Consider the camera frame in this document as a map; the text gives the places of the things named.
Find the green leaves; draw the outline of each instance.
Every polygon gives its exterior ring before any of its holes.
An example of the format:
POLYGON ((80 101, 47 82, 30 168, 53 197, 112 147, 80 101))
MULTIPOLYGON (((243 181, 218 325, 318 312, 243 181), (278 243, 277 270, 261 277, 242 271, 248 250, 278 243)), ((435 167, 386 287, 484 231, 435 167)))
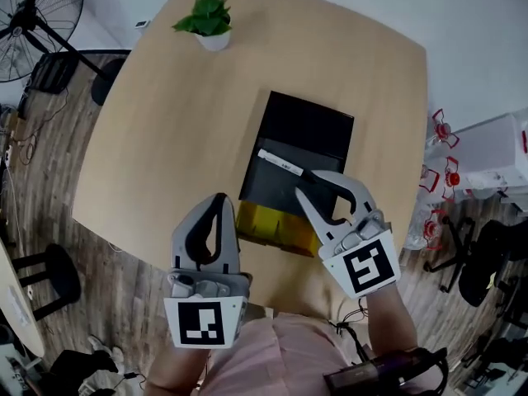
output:
POLYGON ((190 16, 172 26, 175 31, 187 31, 202 36, 221 35, 231 29, 231 16, 225 7, 227 0, 195 0, 190 16))

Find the wall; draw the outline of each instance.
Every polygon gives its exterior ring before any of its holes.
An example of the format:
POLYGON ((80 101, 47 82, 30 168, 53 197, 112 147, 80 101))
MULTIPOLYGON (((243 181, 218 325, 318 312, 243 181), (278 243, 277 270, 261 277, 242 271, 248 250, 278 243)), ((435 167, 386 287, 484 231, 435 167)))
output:
MULTIPOLYGON (((120 49, 121 45, 97 22, 89 10, 83 8, 79 23, 69 43, 78 50, 120 49)), ((0 83, 0 104, 17 106, 28 77, 0 83)))
MULTIPOLYGON (((125 48, 167 0, 85 0, 125 48)), ((328 0, 427 49, 430 106, 454 129, 528 106, 528 0, 328 0)))

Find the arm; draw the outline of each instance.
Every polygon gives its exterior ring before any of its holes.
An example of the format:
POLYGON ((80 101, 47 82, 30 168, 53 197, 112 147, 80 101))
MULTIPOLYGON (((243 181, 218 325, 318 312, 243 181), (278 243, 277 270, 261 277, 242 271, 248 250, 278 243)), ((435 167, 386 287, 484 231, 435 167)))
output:
POLYGON ((209 349, 182 349, 169 344, 163 349, 148 372, 145 396, 187 396, 195 388, 209 349))
POLYGON ((366 297, 369 307, 369 336, 377 356, 391 351, 408 351, 418 346, 413 319, 405 308, 396 285, 388 285, 366 297))

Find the potted plant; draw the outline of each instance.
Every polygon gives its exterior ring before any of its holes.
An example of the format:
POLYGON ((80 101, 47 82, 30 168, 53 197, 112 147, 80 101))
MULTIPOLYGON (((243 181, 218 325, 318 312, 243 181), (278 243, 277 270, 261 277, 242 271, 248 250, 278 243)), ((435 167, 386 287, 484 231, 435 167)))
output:
POLYGON ((181 19, 175 31, 192 32, 209 51, 219 51, 229 43, 231 16, 227 0, 195 0, 192 13, 181 19))

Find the pink shirt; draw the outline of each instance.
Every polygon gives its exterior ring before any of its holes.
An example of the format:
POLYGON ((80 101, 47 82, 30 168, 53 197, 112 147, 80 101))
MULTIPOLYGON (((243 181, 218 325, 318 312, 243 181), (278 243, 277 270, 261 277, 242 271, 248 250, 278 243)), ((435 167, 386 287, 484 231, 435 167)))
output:
MULTIPOLYGON (((245 324, 234 346, 217 351, 212 361, 200 396, 326 395, 323 375, 351 364, 330 325, 283 313, 245 324)), ((440 370, 431 368, 407 383, 406 390, 420 393, 440 382, 440 370)))

